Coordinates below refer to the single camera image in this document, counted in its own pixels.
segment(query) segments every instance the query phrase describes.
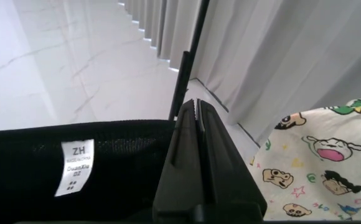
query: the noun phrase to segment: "clothing label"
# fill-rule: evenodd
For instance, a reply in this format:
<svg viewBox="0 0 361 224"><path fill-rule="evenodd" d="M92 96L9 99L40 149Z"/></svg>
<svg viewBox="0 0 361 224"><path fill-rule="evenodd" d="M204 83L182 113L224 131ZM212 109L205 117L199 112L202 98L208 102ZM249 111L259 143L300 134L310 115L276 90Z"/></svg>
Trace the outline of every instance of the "clothing label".
<svg viewBox="0 0 361 224"><path fill-rule="evenodd" d="M92 172L94 140L62 142L64 167L55 197L81 191Z"/></svg>

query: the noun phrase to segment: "white tile floor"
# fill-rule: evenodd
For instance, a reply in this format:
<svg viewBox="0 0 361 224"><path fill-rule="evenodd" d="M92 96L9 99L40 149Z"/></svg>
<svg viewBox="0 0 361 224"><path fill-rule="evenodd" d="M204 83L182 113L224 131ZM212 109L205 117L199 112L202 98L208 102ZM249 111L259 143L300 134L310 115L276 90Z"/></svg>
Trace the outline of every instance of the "white tile floor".
<svg viewBox="0 0 361 224"><path fill-rule="evenodd" d="M0 0L0 130L167 119L176 78L115 0ZM191 98L225 118L197 81ZM227 129L247 161L256 146Z"/></svg>

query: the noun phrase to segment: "white curtain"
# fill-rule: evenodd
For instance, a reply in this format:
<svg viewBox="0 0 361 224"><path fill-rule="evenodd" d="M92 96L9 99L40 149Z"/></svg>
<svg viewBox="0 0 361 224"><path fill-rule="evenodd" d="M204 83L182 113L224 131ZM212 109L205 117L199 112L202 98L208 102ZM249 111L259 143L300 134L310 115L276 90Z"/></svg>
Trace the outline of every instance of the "white curtain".
<svg viewBox="0 0 361 224"><path fill-rule="evenodd" d="M182 54L190 50L201 0L119 0L132 20L139 22L157 56L179 69Z"/></svg>
<svg viewBox="0 0 361 224"><path fill-rule="evenodd" d="M211 0L193 77L262 144L288 114L361 98L361 1Z"/></svg>

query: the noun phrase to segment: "black fabric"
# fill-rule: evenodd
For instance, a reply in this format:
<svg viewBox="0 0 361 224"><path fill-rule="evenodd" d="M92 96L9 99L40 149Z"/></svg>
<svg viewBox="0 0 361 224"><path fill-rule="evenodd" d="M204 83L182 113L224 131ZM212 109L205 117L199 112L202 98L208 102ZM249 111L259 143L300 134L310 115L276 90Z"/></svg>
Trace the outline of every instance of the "black fabric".
<svg viewBox="0 0 361 224"><path fill-rule="evenodd" d="M118 121L0 131L0 223L108 221L151 207L173 121ZM81 192L54 197L63 171L61 142L95 140Z"/></svg>

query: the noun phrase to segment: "pink star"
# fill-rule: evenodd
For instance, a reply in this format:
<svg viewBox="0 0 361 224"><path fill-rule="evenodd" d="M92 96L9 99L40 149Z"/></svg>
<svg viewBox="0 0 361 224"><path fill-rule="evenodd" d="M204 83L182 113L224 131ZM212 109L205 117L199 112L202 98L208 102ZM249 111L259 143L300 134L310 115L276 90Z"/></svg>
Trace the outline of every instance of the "pink star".
<svg viewBox="0 0 361 224"><path fill-rule="evenodd" d="M298 198L301 194L305 194L304 187L305 186L302 186L300 188L294 188L294 191L291 194L295 195L295 197Z"/></svg>

